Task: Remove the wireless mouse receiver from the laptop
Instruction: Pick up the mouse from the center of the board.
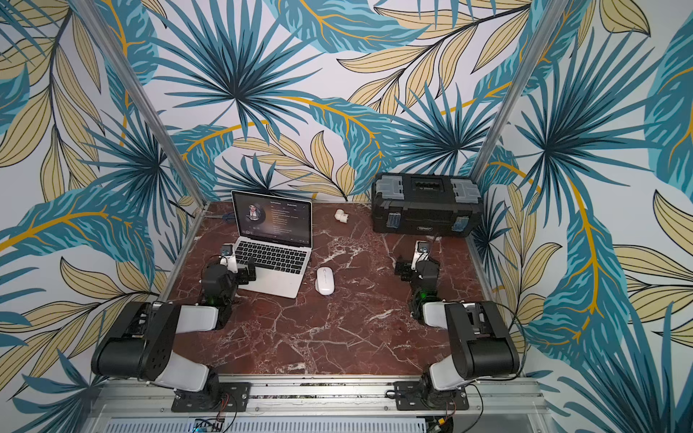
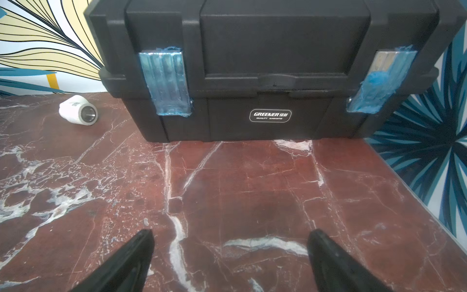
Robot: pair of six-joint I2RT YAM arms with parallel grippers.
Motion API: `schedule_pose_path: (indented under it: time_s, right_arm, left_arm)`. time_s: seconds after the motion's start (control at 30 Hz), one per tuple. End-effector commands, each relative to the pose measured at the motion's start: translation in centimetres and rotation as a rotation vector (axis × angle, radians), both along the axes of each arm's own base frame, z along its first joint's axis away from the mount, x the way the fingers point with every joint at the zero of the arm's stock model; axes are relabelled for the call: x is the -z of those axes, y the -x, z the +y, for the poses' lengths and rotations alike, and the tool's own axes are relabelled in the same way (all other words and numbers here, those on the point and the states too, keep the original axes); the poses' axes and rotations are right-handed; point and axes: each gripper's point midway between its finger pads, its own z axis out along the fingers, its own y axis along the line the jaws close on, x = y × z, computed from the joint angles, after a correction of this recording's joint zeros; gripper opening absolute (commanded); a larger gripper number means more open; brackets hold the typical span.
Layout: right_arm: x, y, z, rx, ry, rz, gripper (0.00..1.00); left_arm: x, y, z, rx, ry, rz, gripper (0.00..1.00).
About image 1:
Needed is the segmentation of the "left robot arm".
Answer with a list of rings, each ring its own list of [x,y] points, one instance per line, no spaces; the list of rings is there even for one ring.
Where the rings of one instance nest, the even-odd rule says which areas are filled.
[[[238,289],[255,280],[255,262],[237,264],[234,255],[218,256],[203,268],[196,304],[127,303],[97,344],[92,373],[170,389],[174,413],[246,411],[251,384],[222,382],[215,368],[193,362],[173,347],[179,335],[225,328]]]

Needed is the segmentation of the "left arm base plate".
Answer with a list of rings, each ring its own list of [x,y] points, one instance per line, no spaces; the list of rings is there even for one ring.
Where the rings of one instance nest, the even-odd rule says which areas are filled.
[[[174,413],[245,412],[251,391],[250,382],[220,382],[197,393],[176,391]]]

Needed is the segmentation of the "white wireless mouse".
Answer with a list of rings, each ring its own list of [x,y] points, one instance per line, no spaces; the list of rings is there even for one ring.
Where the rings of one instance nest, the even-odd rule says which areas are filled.
[[[334,272],[330,267],[321,267],[317,270],[315,289],[323,296],[330,296],[335,292]]]

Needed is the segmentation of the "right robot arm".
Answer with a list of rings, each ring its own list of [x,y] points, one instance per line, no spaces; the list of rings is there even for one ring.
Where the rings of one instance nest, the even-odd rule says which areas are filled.
[[[411,317],[447,332],[450,355],[423,370],[419,380],[395,382],[387,396],[399,411],[468,408],[465,389],[476,379],[516,376],[521,360],[496,303],[444,301],[438,296],[440,264],[398,261],[395,275],[411,286]]]

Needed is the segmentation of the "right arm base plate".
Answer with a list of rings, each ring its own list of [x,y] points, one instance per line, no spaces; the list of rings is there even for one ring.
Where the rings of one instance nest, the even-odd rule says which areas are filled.
[[[461,390],[438,391],[424,380],[400,381],[385,393],[398,411],[466,411],[467,395]]]

